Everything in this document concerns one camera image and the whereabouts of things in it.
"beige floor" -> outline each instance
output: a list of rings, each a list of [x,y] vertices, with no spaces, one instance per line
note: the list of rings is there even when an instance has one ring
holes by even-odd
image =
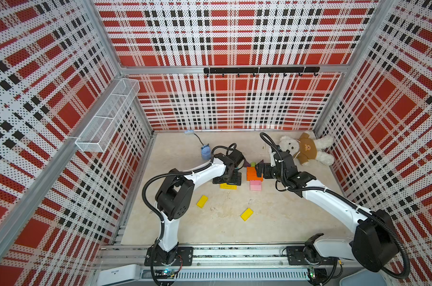
[[[270,162],[267,146],[257,131],[198,134],[203,143],[210,143],[210,146],[229,146],[236,142],[237,149],[248,162],[259,162],[262,159]],[[300,134],[301,132],[269,133],[277,144],[282,135],[298,138]],[[155,175],[167,173],[173,168],[182,171],[202,164],[204,161],[200,155],[200,146],[194,135],[157,134],[139,192],[144,183]],[[299,166],[298,162],[296,164],[299,170],[310,172],[330,189],[340,193],[329,167],[314,160],[306,168]],[[349,233],[341,222],[314,203],[291,192],[276,191],[273,179],[262,182],[261,192],[250,191],[246,181],[246,168],[241,172],[242,185],[237,190],[220,189],[219,185],[214,185],[211,181],[194,190],[191,205],[180,221],[180,243],[301,242],[319,232],[336,235]],[[148,188],[146,196],[151,203],[161,184],[162,180],[157,180]],[[208,201],[200,209],[196,203],[202,195],[206,195]],[[248,207],[254,213],[247,221],[243,221],[240,215]],[[150,214],[139,194],[121,244],[149,245],[158,233],[159,219],[155,214]]]

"wire mesh basket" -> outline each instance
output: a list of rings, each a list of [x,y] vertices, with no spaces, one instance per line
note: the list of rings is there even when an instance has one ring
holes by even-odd
[[[139,90],[137,80],[124,78],[116,84],[76,140],[82,152],[105,152]]]

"red plaid pattern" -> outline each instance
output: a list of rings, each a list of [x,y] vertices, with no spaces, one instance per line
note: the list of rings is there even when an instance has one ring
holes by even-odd
[[[155,130],[311,130],[339,74],[147,75],[138,98]]]
[[[392,8],[322,134],[348,198],[393,217],[412,264],[401,283],[432,285],[432,1]]]
[[[377,3],[95,1],[124,66],[346,64]]]
[[[0,2],[0,224],[114,78],[80,1]],[[130,110],[77,152],[0,263],[0,285],[83,285],[146,144]]]

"white teddy bear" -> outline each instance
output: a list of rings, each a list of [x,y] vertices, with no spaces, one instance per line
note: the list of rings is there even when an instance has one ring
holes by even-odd
[[[307,133],[302,133],[298,140],[288,136],[283,136],[280,139],[280,148],[283,152],[289,150],[294,158],[299,159],[301,165],[306,166],[308,160],[314,159],[326,166],[330,166],[335,161],[330,154],[320,151],[332,146],[333,138],[329,135],[320,139],[311,139]]]

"blue bottle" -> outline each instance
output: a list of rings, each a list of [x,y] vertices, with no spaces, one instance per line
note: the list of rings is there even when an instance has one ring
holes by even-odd
[[[209,145],[202,146],[202,159],[207,161],[211,158],[211,149]]]

